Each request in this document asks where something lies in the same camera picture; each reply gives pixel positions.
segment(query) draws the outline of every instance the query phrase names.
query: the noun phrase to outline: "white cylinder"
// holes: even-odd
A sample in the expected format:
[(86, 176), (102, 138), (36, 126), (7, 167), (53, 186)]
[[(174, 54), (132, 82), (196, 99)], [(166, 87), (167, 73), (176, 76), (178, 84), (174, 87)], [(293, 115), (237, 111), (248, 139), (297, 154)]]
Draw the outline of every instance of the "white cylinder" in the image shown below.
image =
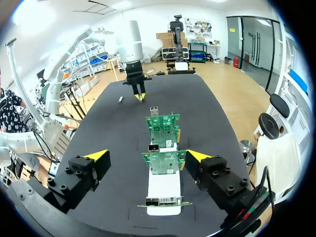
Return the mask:
[(115, 35), (121, 62), (137, 62), (144, 57), (137, 21), (124, 22)]

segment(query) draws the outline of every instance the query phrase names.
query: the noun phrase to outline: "black table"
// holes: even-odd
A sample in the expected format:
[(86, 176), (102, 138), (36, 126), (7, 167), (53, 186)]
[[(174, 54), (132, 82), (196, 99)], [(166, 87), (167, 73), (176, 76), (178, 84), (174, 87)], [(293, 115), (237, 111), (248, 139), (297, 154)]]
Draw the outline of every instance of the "black table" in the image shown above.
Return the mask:
[[(206, 192), (201, 192), (184, 169), (181, 194), (193, 205), (177, 216), (149, 216), (143, 204), (148, 191), (148, 168), (141, 153), (150, 137), (145, 116), (158, 106), (160, 115), (180, 114), (180, 149), (221, 155), (228, 167), (248, 178), (236, 135), (218, 101), (196, 75), (157, 76), (145, 82), (146, 97), (139, 103), (131, 86), (113, 82), (103, 91), (82, 121), (59, 166), (59, 173), (75, 155), (109, 149), (111, 168), (95, 192), (88, 192), (68, 215), (89, 225), (118, 233), (202, 237), (220, 230), (227, 216)], [(118, 100), (124, 96), (121, 104)]]

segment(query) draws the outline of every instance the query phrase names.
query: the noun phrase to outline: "glass door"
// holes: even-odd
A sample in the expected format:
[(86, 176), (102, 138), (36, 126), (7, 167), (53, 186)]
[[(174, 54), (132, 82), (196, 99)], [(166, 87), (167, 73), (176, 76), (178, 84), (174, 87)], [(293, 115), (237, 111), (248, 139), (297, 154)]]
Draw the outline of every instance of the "glass door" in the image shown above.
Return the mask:
[(264, 90), (267, 88), (272, 57), (272, 22), (256, 17), (243, 17), (242, 70), (252, 77)]
[(242, 52), (242, 26), (240, 17), (227, 17), (228, 27), (228, 57), (239, 59), (238, 67), (241, 64)]
[(270, 95), (275, 93), (277, 88), (277, 82), (280, 77), (283, 55), (282, 32), (280, 23), (273, 22), (273, 30), (275, 33), (275, 56), (273, 62), (273, 70), (271, 73), (271, 79), (267, 88), (267, 92)]

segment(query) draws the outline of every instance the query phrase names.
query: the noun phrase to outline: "ceiling light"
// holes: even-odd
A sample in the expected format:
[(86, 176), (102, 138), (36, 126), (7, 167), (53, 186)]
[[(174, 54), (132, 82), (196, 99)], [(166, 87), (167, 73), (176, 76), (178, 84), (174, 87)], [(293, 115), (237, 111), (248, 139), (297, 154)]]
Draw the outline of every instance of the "ceiling light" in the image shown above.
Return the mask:
[(116, 3), (116, 4), (112, 5), (111, 8), (123, 9), (123, 8), (128, 8), (130, 6), (132, 6), (132, 4), (129, 1), (121, 1), (119, 3)]
[(13, 15), (13, 22), (25, 35), (43, 32), (55, 20), (55, 12), (46, 1), (24, 0)]
[(47, 58), (51, 53), (52, 53), (52, 51), (47, 52), (47, 53), (43, 54), (39, 59), (40, 59), (40, 60), (45, 59), (45, 58)]
[(267, 21), (265, 21), (265, 20), (257, 19), (257, 21), (259, 21), (262, 25), (271, 26), (271, 25), (270, 25)]
[(213, 1), (213, 2), (225, 2), (226, 0), (209, 0), (209, 1)]

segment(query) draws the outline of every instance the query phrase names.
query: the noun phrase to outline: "trash bin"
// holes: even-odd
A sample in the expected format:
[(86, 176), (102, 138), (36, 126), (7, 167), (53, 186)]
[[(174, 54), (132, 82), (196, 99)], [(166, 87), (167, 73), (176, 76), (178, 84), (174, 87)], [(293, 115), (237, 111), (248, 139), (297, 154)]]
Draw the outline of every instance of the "trash bin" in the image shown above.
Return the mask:
[(225, 64), (230, 64), (232, 61), (232, 58), (225, 57)]

